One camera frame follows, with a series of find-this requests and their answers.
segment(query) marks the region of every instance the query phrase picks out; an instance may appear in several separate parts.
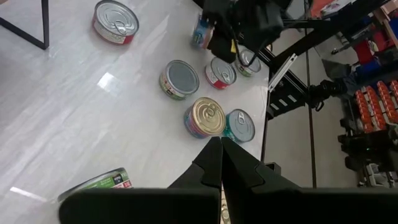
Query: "can label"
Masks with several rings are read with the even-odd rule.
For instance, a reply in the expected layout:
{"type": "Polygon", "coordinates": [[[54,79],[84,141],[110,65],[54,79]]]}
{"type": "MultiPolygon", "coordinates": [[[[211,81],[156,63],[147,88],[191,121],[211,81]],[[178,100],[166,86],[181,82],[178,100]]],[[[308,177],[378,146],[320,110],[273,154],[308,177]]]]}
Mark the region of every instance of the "can label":
{"type": "Polygon", "coordinates": [[[213,27],[209,25],[206,20],[201,19],[201,15],[198,16],[197,25],[192,35],[192,45],[206,49],[211,36],[213,34],[213,27]]]}
{"type": "Polygon", "coordinates": [[[169,97],[175,99],[175,100],[184,100],[187,96],[175,91],[173,87],[169,84],[169,82],[166,79],[166,74],[162,72],[159,78],[159,83],[160,87],[163,89],[163,91],[169,95],[169,97]]]}
{"type": "Polygon", "coordinates": [[[238,68],[239,72],[240,72],[242,75],[244,75],[245,77],[252,77],[252,76],[253,76],[254,71],[250,70],[250,69],[247,68],[247,67],[243,67],[243,66],[241,65],[241,63],[240,63],[238,60],[235,61],[235,65],[236,65],[236,67],[238,68]]]}
{"type": "Polygon", "coordinates": [[[129,176],[126,171],[115,174],[114,176],[104,178],[83,189],[101,188],[101,189],[129,189],[132,188],[129,176]]]}
{"type": "Polygon", "coordinates": [[[232,141],[239,143],[238,139],[235,137],[234,133],[232,133],[230,125],[229,125],[229,114],[226,115],[226,126],[223,131],[225,137],[229,137],[232,141]]]}
{"type": "Polygon", "coordinates": [[[104,39],[115,44],[124,44],[124,41],[126,40],[125,36],[116,35],[106,30],[97,19],[94,21],[94,28],[104,39]]]}
{"type": "Polygon", "coordinates": [[[198,130],[198,128],[196,127],[196,125],[194,124],[194,120],[193,120],[193,118],[192,118],[192,106],[191,107],[189,107],[187,110],[186,110],[186,112],[185,112],[185,114],[184,114],[184,125],[185,125],[185,127],[187,128],[187,130],[188,130],[188,132],[193,136],[193,137],[196,137],[196,138],[199,138],[199,139],[203,139],[203,138],[206,138],[206,137],[208,137],[208,135],[206,135],[206,134],[204,134],[204,133],[201,133],[199,130],[198,130]]]}
{"type": "Polygon", "coordinates": [[[228,86],[227,83],[220,81],[214,74],[213,69],[211,68],[211,62],[205,67],[205,75],[210,84],[219,90],[223,90],[228,86]]]}

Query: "tipped over can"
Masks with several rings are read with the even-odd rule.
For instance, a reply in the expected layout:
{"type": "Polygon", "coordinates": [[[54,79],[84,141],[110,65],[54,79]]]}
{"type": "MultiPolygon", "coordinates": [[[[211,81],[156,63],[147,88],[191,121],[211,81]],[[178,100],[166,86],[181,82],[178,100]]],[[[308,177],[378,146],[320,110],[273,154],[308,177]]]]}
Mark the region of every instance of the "tipped over can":
{"type": "Polygon", "coordinates": [[[72,194],[84,189],[129,189],[131,181],[124,168],[118,168],[105,174],[96,176],[86,182],[73,187],[58,196],[58,202],[64,201],[72,194]]]}

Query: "tin can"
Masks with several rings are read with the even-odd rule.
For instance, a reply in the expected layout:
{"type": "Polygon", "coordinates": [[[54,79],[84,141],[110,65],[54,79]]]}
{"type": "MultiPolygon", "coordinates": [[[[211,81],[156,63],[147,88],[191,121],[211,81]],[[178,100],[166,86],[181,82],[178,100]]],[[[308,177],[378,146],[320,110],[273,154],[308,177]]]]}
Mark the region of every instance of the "tin can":
{"type": "Polygon", "coordinates": [[[196,138],[218,135],[225,128],[224,111],[216,101],[202,97],[186,110],[184,124],[196,138]]]}
{"type": "Polygon", "coordinates": [[[199,15],[197,19],[197,25],[193,30],[191,44],[195,47],[206,49],[209,45],[211,37],[213,36],[214,27],[210,25],[207,20],[202,19],[199,15]]]}
{"type": "Polygon", "coordinates": [[[244,110],[235,109],[226,116],[223,134],[234,142],[242,143],[251,141],[256,134],[256,129],[253,120],[244,110]]]}
{"type": "Polygon", "coordinates": [[[232,65],[220,58],[213,58],[205,67],[206,79],[219,90],[225,89],[236,81],[236,72],[232,65]]]}
{"type": "Polygon", "coordinates": [[[117,1],[100,1],[95,6],[93,26],[97,33],[115,44],[128,44],[139,28],[137,16],[117,1]]]}
{"type": "MultiPolygon", "coordinates": [[[[254,57],[254,53],[248,49],[242,50],[240,54],[241,59],[246,64],[248,64],[254,57]]],[[[239,72],[245,77],[252,77],[255,73],[260,72],[261,70],[261,63],[258,58],[254,59],[253,63],[249,67],[242,66],[238,59],[235,60],[235,65],[239,72]]]]}
{"type": "Polygon", "coordinates": [[[174,60],[160,74],[160,87],[171,98],[184,100],[199,88],[199,77],[186,62],[174,60]]]}
{"type": "Polygon", "coordinates": [[[78,192],[79,190],[84,189],[92,189],[92,188],[99,188],[99,189],[129,189],[132,188],[131,181],[127,172],[124,168],[118,168],[112,171],[109,171],[105,174],[101,174],[97,177],[94,177],[86,182],[73,187],[66,192],[60,194],[58,196],[58,201],[62,202],[67,197],[71,196],[72,194],[78,192]]]}

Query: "marble table surface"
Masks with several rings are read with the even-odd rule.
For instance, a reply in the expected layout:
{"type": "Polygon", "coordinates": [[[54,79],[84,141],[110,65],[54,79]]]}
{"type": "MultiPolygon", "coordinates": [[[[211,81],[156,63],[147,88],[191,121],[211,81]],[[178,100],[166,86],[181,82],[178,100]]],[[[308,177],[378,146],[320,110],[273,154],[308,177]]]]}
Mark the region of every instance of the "marble table surface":
{"type": "MultiPolygon", "coordinates": [[[[58,223],[57,196],[124,167],[134,187],[167,187],[208,139],[187,133],[183,114],[199,97],[229,113],[247,111],[256,136],[242,144],[260,158],[268,68],[213,88],[213,58],[190,46],[201,9],[190,0],[122,0],[139,18],[130,45],[113,45],[91,26],[96,0],[50,1],[50,47],[43,51],[0,27],[0,222],[58,223]],[[199,74],[199,90],[169,98],[159,75],[171,60],[199,74]]],[[[42,38],[40,1],[13,0],[0,16],[42,38]]]]}

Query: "black metal frame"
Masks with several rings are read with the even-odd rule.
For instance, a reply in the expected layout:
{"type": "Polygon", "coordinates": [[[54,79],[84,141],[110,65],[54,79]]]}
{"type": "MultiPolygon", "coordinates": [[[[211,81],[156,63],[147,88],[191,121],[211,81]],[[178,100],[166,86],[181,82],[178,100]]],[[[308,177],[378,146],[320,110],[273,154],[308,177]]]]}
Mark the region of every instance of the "black metal frame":
{"type": "MultiPolygon", "coordinates": [[[[259,54],[259,59],[262,60],[269,67],[269,79],[273,74],[283,65],[283,63],[293,54],[301,55],[310,50],[312,47],[324,42],[338,32],[349,29],[353,24],[358,22],[364,16],[368,15],[373,10],[384,5],[389,0],[358,0],[338,12],[337,15],[331,18],[330,21],[303,21],[297,20],[297,24],[291,19],[284,19],[286,24],[290,24],[289,28],[313,28],[314,30],[294,43],[278,56],[275,56],[267,49],[262,49],[259,54]]],[[[281,85],[272,92],[271,96],[268,93],[267,109],[273,103],[279,100],[284,100],[288,95],[292,95],[296,102],[282,107],[282,110],[277,112],[267,110],[266,118],[264,120],[264,135],[261,148],[260,160],[264,162],[266,151],[266,133],[268,120],[280,114],[294,110],[298,107],[304,106],[306,103],[309,106],[314,106],[310,102],[310,94],[308,86],[306,86],[299,78],[297,78],[291,71],[288,71],[285,77],[281,80],[281,85]]]]}
{"type": "Polygon", "coordinates": [[[8,29],[9,31],[17,34],[19,37],[27,40],[31,44],[34,44],[41,49],[45,50],[50,45],[50,27],[49,27],[49,0],[42,0],[42,19],[43,19],[43,41],[40,41],[23,31],[22,29],[11,24],[7,20],[0,17],[0,26],[8,29]]]}
{"type": "Polygon", "coordinates": [[[301,55],[302,53],[310,50],[312,47],[329,39],[333,35],[337,34],[341,30],[349,29],[352,25],[368,15],[373,10],[379,8],[390,0],[358,0],[354,3],[344,7],[340,10],[337,15],[333,16],[326,27],[314,25],[314,21],[306,26],[306,28],[315,28],[307,36],[301,38],[294,45],[280,53],[278,56],[272,59],[271,64],[274,66],[273,72],[275,72],[291,55],[301,55]]]}

